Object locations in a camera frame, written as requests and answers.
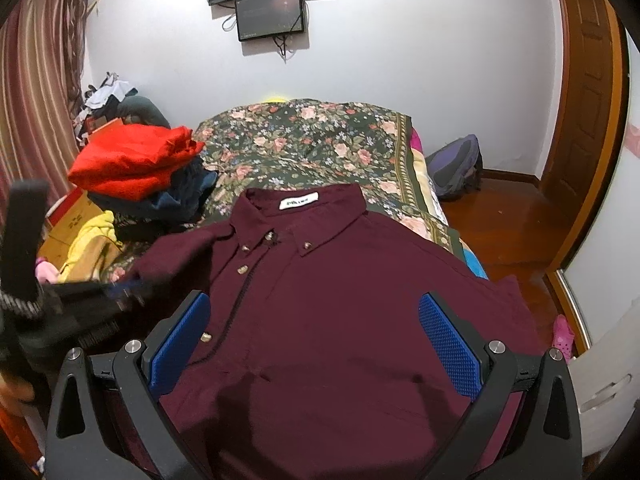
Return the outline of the maroon button-up shirt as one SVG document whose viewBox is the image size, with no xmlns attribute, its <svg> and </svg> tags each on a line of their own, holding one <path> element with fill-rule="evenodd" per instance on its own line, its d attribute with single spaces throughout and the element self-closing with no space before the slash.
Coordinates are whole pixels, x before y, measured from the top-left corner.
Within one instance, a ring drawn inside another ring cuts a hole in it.
<svg viewBox="0 0 640 480">
<path fill-rule="evenodd" d="M 157 240 L 133 280 L 212 314 L 162 404 L 216 479 L 413 479 L 468 405 L 421 328 L 427 292 L 488 339 L 542 350 L 511 281 L 367 208 L 359 186 L 250 188 L 227 220 Z"/>
</svg>

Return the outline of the white mini fridge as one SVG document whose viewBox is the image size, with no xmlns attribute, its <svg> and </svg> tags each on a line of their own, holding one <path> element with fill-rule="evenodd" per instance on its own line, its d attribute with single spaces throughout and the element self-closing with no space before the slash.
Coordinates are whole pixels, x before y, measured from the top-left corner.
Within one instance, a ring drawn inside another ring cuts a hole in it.
<svg viewBox="0 0 640 480">
<path fill-rule="evenodd" d="M 582 455 L 612 448 L 639 400 L 639 301 L 587 352 L 568 364 L 582 432 Z"/>
</svg>

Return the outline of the pink croc shoe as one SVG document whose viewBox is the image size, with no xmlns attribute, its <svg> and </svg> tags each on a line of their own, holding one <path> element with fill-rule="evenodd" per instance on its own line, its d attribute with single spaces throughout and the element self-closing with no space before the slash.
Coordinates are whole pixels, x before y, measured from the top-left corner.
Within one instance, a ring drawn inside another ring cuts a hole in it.
<svg viewBox="0 0 640 480">
<path fill-rule="evenodd" d="M 552 332 L 552 347 L 560 350 L 564 360 L 570 362 L 573 359 L 575 334 L 564 315 L 559 314 L 555 318 Z"/>
</svg>

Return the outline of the yellow blanket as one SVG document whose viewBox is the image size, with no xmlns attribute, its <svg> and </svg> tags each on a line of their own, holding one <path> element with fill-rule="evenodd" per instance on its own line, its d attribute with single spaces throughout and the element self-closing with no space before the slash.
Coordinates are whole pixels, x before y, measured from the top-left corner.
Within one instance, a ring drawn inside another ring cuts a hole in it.
<svg viewBox="0 0 640 480">
<path fill-rule="evenodd" d="M 114 221 L 114 214 L 104 211 L 80 228 L 58 274 L 59 283 L 97 281 L 101 277 L 122 252 Z"/>
</svg>

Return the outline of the black floral folded garment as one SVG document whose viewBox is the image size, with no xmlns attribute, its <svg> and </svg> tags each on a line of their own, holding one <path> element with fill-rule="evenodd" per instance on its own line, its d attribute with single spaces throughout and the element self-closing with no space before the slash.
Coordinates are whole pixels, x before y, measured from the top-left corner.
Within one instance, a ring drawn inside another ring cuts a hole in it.
<svg viewBox="0 0 640 480">
<path fill-rule="evenodd" d="M 185 216 L 166 216 L 163 218 L 137 218 L 130 214 L 114 213 L 114 230 L 116 238 L 123 243 L 153 243 L 158 238 L 179 234 L 206 226 L 209 220 L 201 214 L 190 218 Z"/>
</svg>

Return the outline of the red folded garment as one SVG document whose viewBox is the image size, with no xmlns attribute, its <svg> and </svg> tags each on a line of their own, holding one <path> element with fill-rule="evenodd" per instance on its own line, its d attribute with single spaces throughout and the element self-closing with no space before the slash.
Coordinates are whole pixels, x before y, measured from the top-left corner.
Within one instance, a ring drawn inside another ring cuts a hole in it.
<svg viewBox="0 0 640 480">
<path fill-rule="evenodd" d="M 90 136 L 67 177 L 87 192 L 140 202 L 170 188 L 172 175 L 203 148 L 185 126 L 114 122 Z"/>
</svg>

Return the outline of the dark blue folded garment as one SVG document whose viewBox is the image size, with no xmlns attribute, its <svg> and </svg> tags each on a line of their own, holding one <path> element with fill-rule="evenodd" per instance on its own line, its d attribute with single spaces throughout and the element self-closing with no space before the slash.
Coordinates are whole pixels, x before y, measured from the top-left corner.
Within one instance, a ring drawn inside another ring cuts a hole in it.
<svg viewBox="0 0 640 480">
<path fill-rule="evenodd" d="M 88 197 L 102 210 L 123 214 L 136 220 L 191 221 L 216 185 L 218 172 L 208 170 L 200 158 L 171 175 L 170 187 L 134 202 L 89 192 Z"/>
</svg>

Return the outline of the floral green bedspread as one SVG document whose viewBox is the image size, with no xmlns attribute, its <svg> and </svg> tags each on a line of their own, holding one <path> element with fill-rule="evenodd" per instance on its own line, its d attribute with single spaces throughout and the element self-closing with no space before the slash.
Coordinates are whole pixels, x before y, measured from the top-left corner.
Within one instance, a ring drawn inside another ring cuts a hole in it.
<svg viewBox="0 0 640 480">
<path fill-rule="evenodd" d="M 463 254 L 427 174 L 411 119 L 396 110 L 312 99 L 262 102 L 204 120 L 194 138 L 204 144 L 204 167 L 218 179 L 188 229 L 228 218 L 246 188 L 357 183 L 369 209 L 456 256 Z"/>
</svg>

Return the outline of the striped red curtain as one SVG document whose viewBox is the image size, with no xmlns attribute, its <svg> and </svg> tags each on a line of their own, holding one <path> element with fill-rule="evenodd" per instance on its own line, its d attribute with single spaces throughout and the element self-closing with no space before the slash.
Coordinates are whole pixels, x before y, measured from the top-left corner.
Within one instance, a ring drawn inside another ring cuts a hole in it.
<svg viewBox="0 0 640 480">
<path fill-rule="evenodd" d="M 1 203 L 11 184 L 42 179 L 50 200 L 70 189 L 78 154 L 88 0 L 17 0 L 1 26 Z"/>
</svg>

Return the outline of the purple grey backpack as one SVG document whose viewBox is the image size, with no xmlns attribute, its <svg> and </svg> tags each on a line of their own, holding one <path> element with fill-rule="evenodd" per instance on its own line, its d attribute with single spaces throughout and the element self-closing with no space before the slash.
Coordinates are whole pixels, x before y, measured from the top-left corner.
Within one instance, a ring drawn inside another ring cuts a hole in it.
<svg viewBox="0 0 640 480">
<path fill-rule="evenodd" d="M 475 134 L 448 143 L 425 160 L 440 200 L 453 200 L 482 184 L 483 156 Z"/>
</svg>

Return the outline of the brown wooden door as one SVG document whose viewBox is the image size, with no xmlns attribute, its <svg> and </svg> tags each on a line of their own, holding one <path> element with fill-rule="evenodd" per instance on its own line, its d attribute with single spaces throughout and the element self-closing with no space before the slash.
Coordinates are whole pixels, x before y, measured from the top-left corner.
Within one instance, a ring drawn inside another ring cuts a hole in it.
<svg viewBox="0 0 640 480">
<path fill-rule="evenodd" d="M 608 0 L 559 0 L 563 69 L 541 191 L 572 222 L 548 271 L 564 269 L 586 238 L 623 143 L 629 81 L 624 26 Z"/>
</svg>

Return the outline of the small wall monitor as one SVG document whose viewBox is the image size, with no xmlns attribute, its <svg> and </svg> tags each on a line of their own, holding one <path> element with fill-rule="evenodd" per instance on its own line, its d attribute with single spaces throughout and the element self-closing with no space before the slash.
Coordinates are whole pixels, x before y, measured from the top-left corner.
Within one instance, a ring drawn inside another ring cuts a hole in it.
<svg viewBox="0 0 640 480">
<path fill-rule="evenodd" d="M 236 0 L 234 8 L 241 42 L 298 34 L 306 28 L 304 0 Z"/>
</svg>

